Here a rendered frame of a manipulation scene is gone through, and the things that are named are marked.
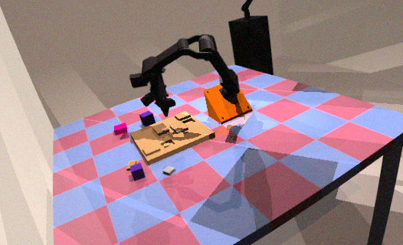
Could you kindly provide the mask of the small pink flat block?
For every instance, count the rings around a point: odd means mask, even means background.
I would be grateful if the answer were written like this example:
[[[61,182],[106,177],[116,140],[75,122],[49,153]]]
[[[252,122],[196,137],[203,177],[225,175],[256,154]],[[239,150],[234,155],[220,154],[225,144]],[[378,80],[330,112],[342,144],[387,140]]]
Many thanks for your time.
[[[114,126],[114,132],[115,132],[116,136],[127,132],[126,123],[122,123],[122,124],[119,124],[117,126]]]

